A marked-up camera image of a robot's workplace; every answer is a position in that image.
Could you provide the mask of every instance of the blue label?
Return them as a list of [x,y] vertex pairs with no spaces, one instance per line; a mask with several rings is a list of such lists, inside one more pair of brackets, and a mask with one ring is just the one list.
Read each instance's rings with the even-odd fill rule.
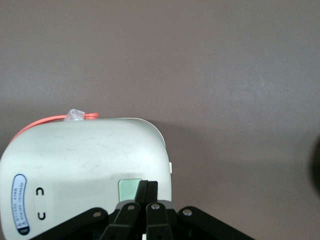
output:
[[11,207],[15,227],[21,235],[27,235],[30,232],[25,211],[26,185],[27,179],[24,175],[18,174],[14,177],[11,192]]

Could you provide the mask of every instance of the rounded plastic case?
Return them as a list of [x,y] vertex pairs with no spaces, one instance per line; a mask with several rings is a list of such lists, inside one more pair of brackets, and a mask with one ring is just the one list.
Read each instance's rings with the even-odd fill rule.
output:
[[111,214],[139,180],[171,201],[161,133],[138,118],[41,124],[13,140],[0,161],[0,216],[7,240],[27,240],[95,207]]

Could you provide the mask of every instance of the orange strap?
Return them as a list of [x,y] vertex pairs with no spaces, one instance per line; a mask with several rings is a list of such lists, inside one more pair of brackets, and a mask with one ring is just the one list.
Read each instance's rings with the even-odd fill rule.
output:
[[[99,113],[97,112],[93,112],[93,113],[85,113],[84,114],[84,119],[97,119],[99,116]],[[33,123],[30,123],[28,126],[25,126],[24,128],[22,128],[10,141],[10,143],[16,138],[18,137],[20,134],[22,134],[23,132],[27,131],[30,128],[33,128],[35,126],[38,126],[40,124],[47,124],[50,123],[52,121],[55,120],[62,120],[66,117],[66,115],[57,115],[57,116],[50,116],[50,117],[46,117],[43,119],[40,119],[38,121],[35,121]]]

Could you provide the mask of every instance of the gray wall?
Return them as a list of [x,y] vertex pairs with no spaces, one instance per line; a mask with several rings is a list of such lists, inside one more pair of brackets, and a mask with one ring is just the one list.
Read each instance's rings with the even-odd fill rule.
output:
[[0,152],[72,108],[146,119],[166,140],[177,210],[257,240],[318,240],[319,12],[316,0],[0,0]]

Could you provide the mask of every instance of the black metal arm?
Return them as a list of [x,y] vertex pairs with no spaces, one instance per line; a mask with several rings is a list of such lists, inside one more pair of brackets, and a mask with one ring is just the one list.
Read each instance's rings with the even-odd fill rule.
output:
[[92,208],[31,240],[254,240],[200,209],[178,213],[158,200],[158,183],[140,181],[134,200],[120,202],[108,215]]

